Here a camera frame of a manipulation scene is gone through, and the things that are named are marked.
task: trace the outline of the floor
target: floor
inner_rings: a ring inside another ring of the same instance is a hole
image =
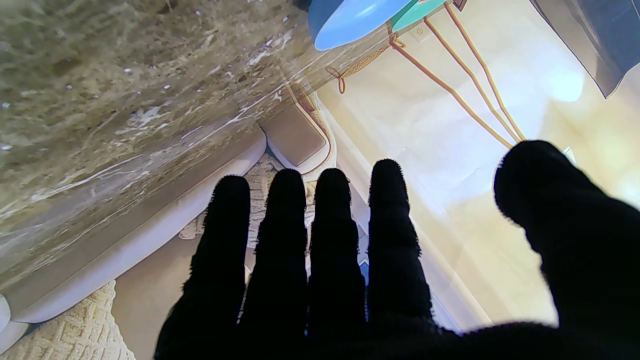
[[[111,313],[138,360],[151,360],[158,332],[180,298],[199,238],[177,236],[116,279]]]
[[[640,66],[605,100],[529,1],[469,1],[458,17],[524,135],[570,147],[596,183],[640,206],[640,167],[632,155],[640,150]],[[497,108],[482,66],[447,12],[429,19]],[[509,139],[471,77],[422,26],[422,33],[400,36],[405,51]],[[317,91],[337,138],[338,164],[364,198],[376,161],[401,164],[423,267],[447,312],[464,329],[513,320],[557,323],[540,257],[493,200],[493,176],[507,148],[393,49],[345,81],[344,94],[337,81]]]

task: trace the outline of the finger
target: finger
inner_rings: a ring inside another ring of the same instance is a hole
[[[317,182],[311,226],[310,337],[348,337],[360,333],[365,323],[358,229],[350,205],[346,176],[335,168],[325,170]]]
[[[247,336],[259,336],[262,341],[304,337],[306,205],[300,173],[280,171],[269,189],[267,211],[258,231],[255,268],[240,320]]]
[[[191,258],[191,276],[160,332],[156,359],[173,359],[185,351],[197,354],[202,346],[210,346],[211,339],[222,339],[236,326],[244,295],[249,212],[246,180],[237,176],[220,180]],[[195,323],[206,324],[206,331],[195,329]]]
[[[409,218],[402,171],[395,161],[381,160],[374,166],[369,206],[369,319],[405,315],[432,322],[418,237]]]
[[[541,256],[560,328],[635,345],[640,285],[629,274],[638,273],[638,210],[609,197],[542,141],[509,151],[494,190],[500,210]]]

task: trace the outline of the teal object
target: teal object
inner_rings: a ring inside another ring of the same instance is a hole
[[[309,30],[316,49],[333,49],[380,27],[411,0],[313,0]]]
[[[445,0],[413,0],[391,18],[392,30],[399,31],[429,15]]]

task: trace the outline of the blue lamp shade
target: blue lamp shade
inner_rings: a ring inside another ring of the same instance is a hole
[[[365,37],[412,0],[313,0],[309,30],[316,49],[325,51]]]

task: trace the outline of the yellow wall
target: yellow wall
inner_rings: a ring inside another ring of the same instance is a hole
[[[579,167],[598,184],[640,204],[640,166],[634,159],[640,154],[640,69],[605,100],[528,0],[470,1],[459,17],[525,135],[571,147]],[[430,19],[491,94],[447,13]],[[401,40],[509,140],[434,36],[419,42],[406,33]],[[393,50],[346,81],[344,95],[335,82],[318,91],[335,119],[339,164],[365,199],[376,160],[391,157],[403,166],[426,253],[423,265],[435,296],[452,317],[462,328],[514,319],[555,323],[539,257],[524,232],[493,203],[493,173],[507,149]],[[475,319],[456,318],[461,309],[455,299],[460,297]]]

